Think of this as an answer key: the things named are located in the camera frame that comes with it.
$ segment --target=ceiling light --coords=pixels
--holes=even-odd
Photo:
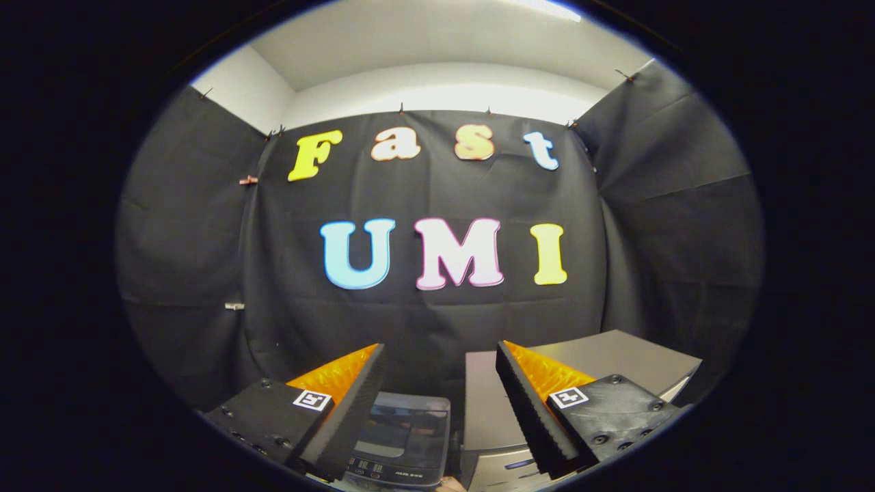
[[[529,7],[530,9],[534,9],[536,11],[543,12],[545,14],[550,14],[551,16],[558,18],[567,18],[568,20],[573,20],[574,22],[580,22],[580,15],[575,11],[572,11],[568,7],[565,7],[561,4],[554,4],[553,2],[548,2],[547,0],[504,0],[505,2],[509,2],[511,4],[522,5],[524,7]]]

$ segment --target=white wall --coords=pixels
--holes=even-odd
[[[265,135],[279,128],[295,91],[246,45],[210,67],[192,87]]]
[[[345,116],[405,110],[486,111],[565,124],[607,90],[530,68],[426,63],[383,68],[295,93],[251,46],[212,66],[191,85],[264,134]]]
[[[482,63],[430,63],[384,68],[295,94],[282,118],[297,128],[344,116],[455,109],[566,124],[607,94],[580,81],[528,68]]]

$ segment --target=yellow letter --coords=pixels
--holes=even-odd
[[[559,252],[559,236],[565,232],[556,224],[538,224],[529,231],[538,241],[538,272],[535,283],[538,285],[561,284],[568,279],[562,270],[562,253]]]
[[[422,149],[422,147],[417,145],[416,131],[406,126],[381,131],[374,140],[379,142],[371,150],[371,157],[374,160],[414,158]]]
[[[313,164],[313,159],[320,164],[324,163],[328,158],[328,151],[331,150],[331,144],[339,144],[341,138],[343,134],[340,130],[301,137],[297,141],[297,159],[295,168],[289,173],[289,181],[316,176],[319,169]]]
[[[492,130],[485,124],[467,124],[456,131],[456,156],[465,160],[486,160],[495,153]]]

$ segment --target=orange foam pad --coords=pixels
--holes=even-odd
[[[544,404],[546,404],[550,393],[576,388],[596,380],[596,378],[556,362],[546,355],[538,354],[507,340],[504,340],[504,343],[510,349],[516,362],[520,364],[520,369]]]
[[[296,377],[287,382],[300,390],[317,391],[331,395],[334,400],[334,408],[343,400],[343,397],[353,385],[355,378],[365,367],[365,363],[377,348],[377,343],[351,354],[335,359],[324,366],[316,368],[303,376]]]

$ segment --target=blue letter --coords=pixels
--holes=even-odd
[[[544,138],[540,131],[533,131],[522,136],[522,139],[532,144],[532,152],[535,154],[535,160],[540,167],[548,171],[553,171],[559,167],[559,161],[550,157],[547,149],[553,148],[553,143]]]
[[[332,284],[344,289],[369,289],[389,274],[389,231],[395,228],[392,219],[372,219],[365,222],[371,234],[371,266],[353,270],[349,266],[349,235],[355,230],[352,222],[328,222],[319,233],[325,238],[325,274]]]

